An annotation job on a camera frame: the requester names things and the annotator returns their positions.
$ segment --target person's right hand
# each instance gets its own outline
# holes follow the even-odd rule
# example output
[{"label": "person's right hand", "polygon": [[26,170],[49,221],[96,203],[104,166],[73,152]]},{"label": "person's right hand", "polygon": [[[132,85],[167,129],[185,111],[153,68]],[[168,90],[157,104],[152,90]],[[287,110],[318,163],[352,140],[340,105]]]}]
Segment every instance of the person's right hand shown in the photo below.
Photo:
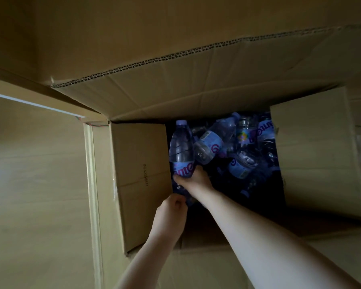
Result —
[{"label": "person's right hand", "polygon": [[214,191],[207,172],[204,171],[200,165],[195,168],[190,178],[183,178],[179,175],[173,175],[173,178],[177,184],[187,189],[198,201],[201,201],[201,195],[203,193]]}]

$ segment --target blue label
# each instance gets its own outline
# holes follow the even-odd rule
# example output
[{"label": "blue label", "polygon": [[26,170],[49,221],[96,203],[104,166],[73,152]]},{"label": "blue label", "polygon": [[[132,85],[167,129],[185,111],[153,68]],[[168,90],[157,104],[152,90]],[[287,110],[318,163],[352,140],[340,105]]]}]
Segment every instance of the blue label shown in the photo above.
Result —
[{"label": "blue label", "polygon": [[257,139],[257,129],[237,129],[236,138],[241,146],[254,144]]},{"label": "blue label", "polygon": [[239,164],[235,159],[229,164],[229,171],[236,178],[244,179],[253,170],[253,168],[245,167]]},{"label": "blue label", "polygon": [[181,177],[191,177],[194,172],[194,161],[189,162],[172,162],[172,172]]},{"label": "blue label", "polygon": [[258,141],[262,142],[266,139],[274,139],[274,125],[273,122],[268,119],[258,124],[257,130]]},{"label": "blue label", "polygon": [[223,141],[221,137],[219,137],[216,133],[212,131],[207,131],[203,134],[203,136],[199,139],[205,144],[209,149],[214,153],[217,154],[223,146]]}]

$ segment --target bottle bottom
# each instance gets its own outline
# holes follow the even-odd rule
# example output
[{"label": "bottle bottom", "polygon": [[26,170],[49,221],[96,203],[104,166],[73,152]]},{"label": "bottle bottom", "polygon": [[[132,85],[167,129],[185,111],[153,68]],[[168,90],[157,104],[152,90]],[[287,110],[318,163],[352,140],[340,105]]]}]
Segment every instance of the bottle bottom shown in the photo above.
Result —
[{"label": "bottle bottom", "polygon": [[202,165],[208,164],[215,156],[205,144],[197,142],[194,144],[195,159]]}]

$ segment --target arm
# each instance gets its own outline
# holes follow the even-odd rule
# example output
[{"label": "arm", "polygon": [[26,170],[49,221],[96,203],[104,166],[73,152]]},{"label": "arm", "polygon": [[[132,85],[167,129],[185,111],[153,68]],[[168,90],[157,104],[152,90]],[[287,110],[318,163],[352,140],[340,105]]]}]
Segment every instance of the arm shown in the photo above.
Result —
[{"label": "arm", "polygon": [[361,288],[294,234],[214,190],[200,166],[174,179],[210,211],[255,288]]},{"label": "arm", "polygon": [[172,194],[156,211],[146,243],[132,260],[117,286],[119,289],[154,289],[160,271],[186,223],[186,198]]}]

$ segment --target fist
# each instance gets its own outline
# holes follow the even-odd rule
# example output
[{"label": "fist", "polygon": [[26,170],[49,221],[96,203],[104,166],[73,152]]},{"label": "fist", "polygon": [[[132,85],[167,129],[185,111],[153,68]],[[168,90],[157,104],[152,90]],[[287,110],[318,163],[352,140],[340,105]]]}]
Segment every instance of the fist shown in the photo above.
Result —
[{"label": "fist", "polygon": [[162,239],[174,246],[183,233],[187,209],[184,196],[171,194],[155,213],[149,239]]},{"label": "fist", "polygon": [[190,178],[183,178],[179,175],[174,175],[173,178],[177,184],[187,189],[187,191],[200,202],[201,196],[204,193],[214,190],[207,172],[204,171],[200,165],[195,168]]}]

